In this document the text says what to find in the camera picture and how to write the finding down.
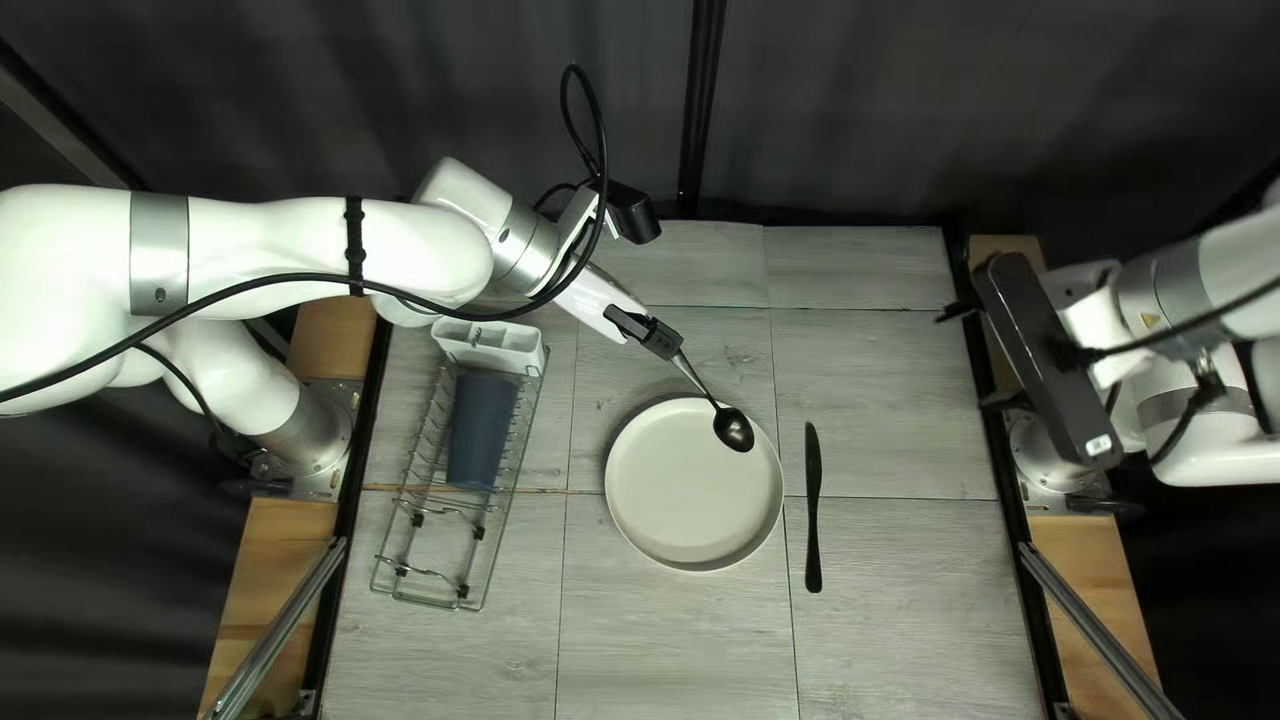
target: silver metal ring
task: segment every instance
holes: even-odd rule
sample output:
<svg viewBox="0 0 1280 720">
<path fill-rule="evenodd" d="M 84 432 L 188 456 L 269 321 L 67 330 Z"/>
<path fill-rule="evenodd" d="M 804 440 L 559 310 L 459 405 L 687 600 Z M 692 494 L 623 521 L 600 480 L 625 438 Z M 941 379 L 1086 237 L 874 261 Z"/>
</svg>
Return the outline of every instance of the silver metal ring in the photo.
<svg viewBox="0 0 1280 720">
<path fill-rule="evenodd" d="M 1161 423 L 1181 418 L 1193 395 L 1196 395 L 1194 387 L 1180 387 L 1143 400 L 1138 405 L 1138 424 L 1142 429 L 1149 430 Z M 1235 413 L 1251 418 L 1257 416 L 1253 411 L 1253 400 L 1249 398 L 1249 391 L 1234 386 L 1228 386 L 1226 395 L 1210 402 L 1196 414 L 1207 415 L 1210 413 Z"/>
<path fill-rule="evenodd" d="M 187 304 L 191 279 L 187 197 L 129 197 L 129 313 L 168 315 Z"/>
</svg>

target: spoon handle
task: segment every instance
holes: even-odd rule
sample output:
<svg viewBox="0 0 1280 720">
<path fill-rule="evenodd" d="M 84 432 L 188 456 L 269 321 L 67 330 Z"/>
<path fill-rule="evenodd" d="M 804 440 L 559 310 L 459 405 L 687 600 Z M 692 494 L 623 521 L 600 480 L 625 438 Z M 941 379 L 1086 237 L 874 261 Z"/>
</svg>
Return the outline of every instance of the spoon handle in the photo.
<svg viewBox="0 0 1280 720">
<path fill-rule="evenodd" d="M 703 393 L 703 397 L 712 404 L 712 407 L 719 410 L 719 405 L 716 404 L 716 398 L 712 397 L 712 392 L 707 389 L 707 386 L 703 384 L 703 379 L 698 377 L 698 373 L 694 372 L 694 366 L 690 365 L 689 359 L 685 357 L 685 351 L 681 350 L 672 355 L 671 363 L 680 368 L 680 372 L 684 373 L 686 378 L 692 380 L 695 386 L 698 386 L 698 389 Z"/>
</svg>

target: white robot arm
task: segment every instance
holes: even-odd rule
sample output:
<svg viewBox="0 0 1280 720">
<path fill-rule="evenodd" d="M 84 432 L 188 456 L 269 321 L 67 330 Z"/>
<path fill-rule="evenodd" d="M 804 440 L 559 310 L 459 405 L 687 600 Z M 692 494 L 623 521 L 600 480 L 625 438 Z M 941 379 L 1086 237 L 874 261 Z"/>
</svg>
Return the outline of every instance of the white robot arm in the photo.
<svg viewBox="0 0 1280 720">
<path fill-rule="evenodd" d="M 1280 336 L 1277 273 L 1280 206 L 1123 266 L 1105 261 L 1047 273 L 1039 286 L 1061 329 L 1073 347 L 1089 348 L 1065 359 L 1046 342 L 1056 332 L 1052 320 L 1029 310 L 1038 300 L 1010 282 L 1016 273 L 977 273 L 1019 378 L 1039 391 L 1037 418 L 1012 430 L 1024 478 L 1070 488 L 1125 452 L 1147 451 L 1167 484 L 1280 482 L 1280 441 L 1263 433 L 1231 345 L 1261 341 L 1253 346 L 1253 379 L 1268 415 L 1280 418 L 1280 345 L 1268 340 Z M 1068 389 L 1082 372 L 1088 383 L 1078 384 L 1093 391 L 1088 397 Z M 1197 395 L 1201 386 L 1211 392 Z M 1112 392 L 1114 409 L 1101 418 L 1114 430 L 1096 432 L 1092 410 Z M 1098 439 L 1098 452 L 1091 456 L 1087 442 L 1073 446 L 1069 437 Z"/>
<path fill-rule="evenodd" d="M 413 204 L 361 205 L 364 277 L 458 307 L 490 282 L 534 296 L 563 277 L 566 254 L 598 214 L 596 195 L 579 188 L 553 223 L 477 173 L 445 158 Z M 308 197 L 237 204 L 119 190 L 24 186 L 0 192 L 0 391 L 70 366 L 159 315 L 242 281 L 278 273 L 346 275 L 347 202 Z M 616 236 L 611 213 L 607 225 Z M 346 295 L 333 282 L 288 282 L 236 295 L 146 342 L 187 374 L 228 427 L 264 447 L 311 464 L 333 455 L 342 429 L 320 415 L 305 388 L 233 320 L 320 297 Z M 424 325 L 438 315 L 370 291 L 385 319 Z M 611 305 L 646 315 L 644 305 L 594 265 L 556 302 L 614 342 Z M 128 350 L 51 387 L 0 402 L 0 415 L 61 405 L 108 386 L 152 382 L 164 369 Z M 175 379 L 174 395 L 195 398 Z"/>
</svg>

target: black cable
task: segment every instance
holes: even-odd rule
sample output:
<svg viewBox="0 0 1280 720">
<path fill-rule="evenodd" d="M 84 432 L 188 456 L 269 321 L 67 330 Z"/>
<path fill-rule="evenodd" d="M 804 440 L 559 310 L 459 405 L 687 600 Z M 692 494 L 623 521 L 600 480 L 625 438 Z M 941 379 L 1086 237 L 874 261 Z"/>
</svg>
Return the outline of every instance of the black cable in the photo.
<svg viewBox="0 0 1280 720">
<path fill-rule="evenodd" d="M 1199 400 L 1201 395 L 1202 391 L 1197 388 L 1197 391 L 1187 401 L 1187 407 L 1183 410 L 1181 416 L 1178 418 L 1178 424 L 1174 425 L 1169 437 L 1165 438 L 1164 445 L 1160 446 L 1160 450 L 1148 455 L 1152 465 L 1156 465 L 1165 457 L 1169 457 L 1169 454 L 1178 446 L 1178 442 L 1183 439 L 1184 434 L 1187 434 L 1187 428 L 1192 425 L 1192 419 L 1196 418 L 1196 414 L 1199 413 L 1201 406 L 1203 405 L 1203 401 Z"/>
<path fill-rule="evenodd" d="M 1196 414 L 1224 395 L 1226 395 L 1226 386 L 1222 384 L 1222 378 L 1216 370 L 1210 370 L 1204 374 L 1197 373 L 1196 392 L 1187 398 L 1187 407 L 1183 409 L 1181 416 L 1178 418 L 1178 424 L 1170 430 L 1169 437 L 1165 438 L 1160 450 L 1156 452 L 1148 451 L 1147 456 L 1151 459 L 1151 464 L 1155 465 L 1169 457 L 1169 454 L 1178 446 L 1178 442 L 1183 439 Z"/>
<path fill-rule="evenodd" d="M 568 65 L 567 68 L 564 68 L 564 74 L 561 78 L 562 106 L 566 105 L 566 97 L 567 97 L 566 91 L 568 87 L 567 78 L 571 74 L 573 77 L 577 77 L 579 81 L 582 83 L 582 92 L 586 96 L 588 105 L 590 106 L 591 110 L 591 118 L 595 122 L 595 140 L 598 145 L 598 151 L 600 154 L 599 187 L 596 188 L 596 192 L 599 193 L 599 201 L 596 208 L 598 213 L 603 213 L 605 211 L 604 208 L 608 206 L 608 199 L 609 199 L 609 150 L 604 137 L 604 118 L 603 114 L 600 113 L 600 105 L 595 99 L 595 91 L 591 88 L 591 81 L 588 79 L 586 73 L 584 73 L 582 69 L 579 68 L 577 65 Z M 570 132 L 576 138 L 577 133 L 573 132 L 572 124 L 570 124 Z M 575 264 L 573 268 L 570 269 L 568 274 L 566 274 L 559 283 L 557 283 L 554 287 L 544 290 L 536 297 L 534 297 L 525 305 L 521 305 L 520 307 L 513 307 L 511 310 L 504 310 L 500 313 L 468 313 L 466 310 L 445 307 L 443 305 L 426 300 L 425 297 L 421 297 L 419 295 L 415 295 L 412 292 L 397 287 L 392 287 L 389 284 L 384 284 L 370 279 L 356 279 L 338 273 L 278 273 L 273 275 L 264 275 L 260 278 L 238 282 L 236 284 L 224 287 L 216 292 L 211 292 L 205 297 L 188 302 L 187 305 L 178 307 L 173 313 L 169 313 L 168 315 L 160 318 L 159 320 L 151 323 L 150 325 L 146 325 L 145 328 L 134 332 L 133 334 L 129 334 L 124 340 L 120 340 L 119 342 L 115 342 L 78 363 L 63 368 L 61 370 L 55 370 L 52 373 L 49 373 L 47 375 L 36 378 L 33 380 L 27 380 L 8 389 L 0 391 L 0 404 L 14 400 L 15 397 L 29 395 L 32 392 L 38 392 L 41 389 L 52 387 L 63 380 L 73 378 L 83 373 L 84 370 L 97 366 L 115 357 L 116 355 L 124 352 L 125 350 L 140 345 L 146 338 L 168 328 L 169 325 L 177 323 L 178 320 L 189 318 L 191 315 L 195 315 L 196 313 L 216 302 L 221 302 L 228 297 L 234 297 L 242 292 L 248 292 L 251 290 L 257 290 L 260 287 L 268 287 L 273 284 L 282 284 L 291 282 L 326 282 L 326 283 L 355 286 L 364 290 L 372 290 L 375 292 L 390 295 L 392 297 L 397 297 L 402 301 L 417 305 L 439 315 L 454 318 L 458 320 L 467 320 L 472 323 L 484 323 L 488 320 L 507 320 L 511 318 L 516 318 L 518 315 L 531 313 L 541 307 L 543 305 L 547 305 L 548 302 L 554 300 L 556 296 L 563 292 L 564 288 L 572 284 L 572 282 L 576 281 L 580 274 L 582 274 L 582 270 L 588 265 L 588 260 L 590 260 L 591 254 L 595 252 L 595 246 L 600 240 L 600 229 L 603 227 L 604 223 L 591 223 L 591 231 L 586 240 L 586 246 L 584 247 L 581 258 L 579 259 L 577 264 Z M 566 263 L 572 261 L 572 252 L 566 252 L 564 261 Z"/>
<path fill-rule="evenodd" d="M 550 200 L 553 195 L 556 195 L 557 192 L 564 191 L 564 190 L 577 190 L 577 186 L 573 184 L 573 183 L 571 183 L 571 182 L 558 182 L 558 183 L 548 187 L 547 192 L 541 193 L 538 197 L 538 201 L 534 202 L 534 213 L 541 210 L 543 205 L 545 205 L 547 201 Z"/>
<path fill-rule="evenodd" d="M 1271 292 L 1280 290 L 1280 277 L 1272 278 L 1271 281 L 1263 283 L 1261 287 L 1236 297 L 1235 300 L 1215 307 L 1207 313 L 1201 313 L 1185 323 L 1179 323 L 1174 327 L 1165 328 L 1157 333 L 1152 333 L 1147 337 L 1126 342 L 1124 345 L 1117 345 L 1115 347 L 1084 347 L 1080 352 L 1080 359 L 1085 365 L 1092 365 L 1103 357 L 1110 357 L 1112 355 L 1120 355 L 1121 352 L 1129 352 L 1130 350 L 1138 350 L 1139 347 L 1147 347 L 1151 345 L 1158 345 L 1169 338 L 1178 337 L 1188 331 L 1196 329 L 1201 325 L 1212 323 L 1228 313 L 1234 313 L 1240 307 L 1244 307 L 1249 302 L 1253 302 Z"/>
<path fill-rule="evenodd" d="M 564 73 L 561 74 L 561 119 L 564 120 L 564 129 L 568 131 L 570 140 L 573 141 L 573 147 L 577 147 L 579 156 L 582 158 L 582 164 L 586 165 L 586 172 L 591 173 L 591 177 L 599 177 L 603 174 L 604 165 L 604 151 L 600 150 L 600 164 L 596 164 L 595 156 L 591 151 L 582 145 L 582 138 L 577 136 L 577 128 L 573 127 L 573 118 L 568 114 L 568 78 L 570 74 L 576 74 L 580 81 L 582 81 L 582 91 L 588 96 L 588 102 L 593 105 L 593 114 L 595 106 L 595 95 L 590 91 L 590 83 L 586 82 L 586 74 L 582 69 L 575 64 L 570 64 L 564 68 Z M 599 118 L 593 118 L 596 124 L 599 124 Z"/>
<path fill-rule="evenodd" d="M 1120 383 L 1124 380 L 1116 380 L 1111 384 L 1111 389 L 1107 392 L 1107 402 L 1105 405 L 1107 416 L 1111 416 L 1111 411 L 1116 409 L 1116 401 L 1120 400 Z"/>
<path fill-rule="evenodd" d="M 179 370 L 178 365 L 174 365 L 173 360 L 165 357 L 165 355 L 159 350 L 141 342 L 138 345 L 134 345 L 133 350 L 140 350 L 142 352 L 146 352 L 152 359 L 155 359 L 156 363 L 164 365 L 164 369 L 169 370 L 169 373 L 172 373 L 173 377 L 178 378 L 178 382 L 187 388 L 187 392 L 189 392 L 192 397 L 196 398 L 196 405 L 200 406 L 200 411 L 205 414 L 205 421 L 209 423 L 209 446 L 212 447 L 214 450 L 218 450 L 220 454 L 221 450 L 218 445 L 218 439 L 224 436 L 223 427 L 218 424 L 218 418 L 214 416 L 214 411 L 209 409 L 209 404 L 205 402 L 205 396 L 200 393 L 200 389 L 196 387 L 196 383 L 191 382 L 191 378 L 188 378 L 186 373 Z"/>
</svg>

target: plate rim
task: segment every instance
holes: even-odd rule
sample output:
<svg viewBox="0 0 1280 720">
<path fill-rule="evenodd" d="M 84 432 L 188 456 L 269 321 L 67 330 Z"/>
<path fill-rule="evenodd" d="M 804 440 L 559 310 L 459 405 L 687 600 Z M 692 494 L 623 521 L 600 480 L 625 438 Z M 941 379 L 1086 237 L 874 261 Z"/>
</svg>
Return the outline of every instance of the plate rim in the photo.
<svg viewBox="0 0 1280 720">
<path fill-rule="evenodd" d="M 618 514 L 617 514 L 617 510 L 614 509 L 614 505 L 613 505 L 613 496 L 609 493 L 608 475 L 609 475 L 609 464 L 613 460 L 613 454 L 614 454 L 614 451 L 617 448 L 618 441 L 622 438 L 622 434 L 627 430 L 627 428 L 630 428 L 635 421 L 640 420 L 643 416 L 645 416 L 645 415 L 648 415 L 650 413 L 659 413 L 659 411 L 662 411 L 663 407 L 669 407 L 669 406 L 676 406 L 676 405 L 692 405 L 695 402 L 705 402 L 705 401 L 707 401 L 707 398 L 704 398 L 701 396 L 689 396 L 689 395 L 682 395 L 682 396 L 677 396 L 677 397 L 669 397 L 668 396 L 668 397 L 657 398 L 653 402 L 650 402 L 648 405 L 644 405 L 639 410 L 631 413 L 627 416 L 627 419 L 620 425 L 618 430 L 616 433 L 613 433 L 613 438 L 609 441 L 609 450 L 608 450 L 608 452 L 604 456 L 604 468 L 603 468 L 603 471 L 600 473 L 602 489 L 603 489 L 603 495 L 604 495 L 604 503 L 609 509 L 609 519 L 613 520 L 613 527 L 617 528 L 618 534 L 621 534 L 622 538 L 625 541 L 627 541 L 627 544 L 630 544 L 632 548 L 635 548 L 635 551 L 639 552 L 640 555 L 648 557 L 650 561 L 653 561 L 653 562 L 655 562 L 655 564 L 658 564 L 658 565 L 660 565 L 663 568 L 667 568 L 668 570 L 676 570 L 678 573 L 690 573 L 690 574 L 695 574 L 695 575 L 700 575 L 700 574 L 705 574 L 705 573 L 716 573 L 718 570 L 724 570 L 727 568 L 732 568 L 732 566 L 742 562 L 744 560 L 746 560 L 746 559 L 751 557 L 753 555 L 755 555 L 755 552 L 773 534 L 773 530 L 777 529 L 778 521 L 782 518 L 782 505 L 786 501 L 786 478 L 782 474 L 782 459 L 778 456 L 777 448 L 773 447 L 773 442 L 764 433 L 763 428 L 760 428 L 760 425 L 756 424 L 755 420 L 753 420 L 750 415 L 748 415 L 746 419 L 748 419 L 749 423 L 751 423 L 751 429 L 755 432 L 756 446 L 759 446 L 762 441 L 764 442 L 764 446 L 769 450 L 768 456 L 772 459 L 773 468 L 777 471 L 777 478 L 778 478 L 778 483 L 777 484 L 778 484 L 778 488 L 777 488 L 777 492 L 773 495 L 773 497 L 769 501 L 769 512 L 772 515 L 772 519 L 768 520 L 767 523 L 762 523 L 760 524 L 760 532 L 756 533 L 755 536 L 753 536 L 750 541 L 748 541 L 746 543 L 742 543 L 741 546 L 739 546 L 733 551 L 727 552 L 727 553 L 724 553 L 724 555 L 722 555 L 719 557 L 716 557 L 713 560 L 705 560 L 705 561 L 701 561 L 701 562 L 677 562 L 677 561 L 673 561 L 673 560 L 666 560 L 666 559 L 658 557 L 654 553 L 652 553 L 652 552 L 646 551 L 645 548 L 640 547 L 639 544 L 636 544 L 636 542 L 634 539 L 631 539 L 631 537 L 627 534 L 627 532 L 622 529 L 622 524 L 618 523 Z M 727 557 L 733 557 L 733 560 L 728 561 L 728 562 L 722 562 Z"/>
</svg>

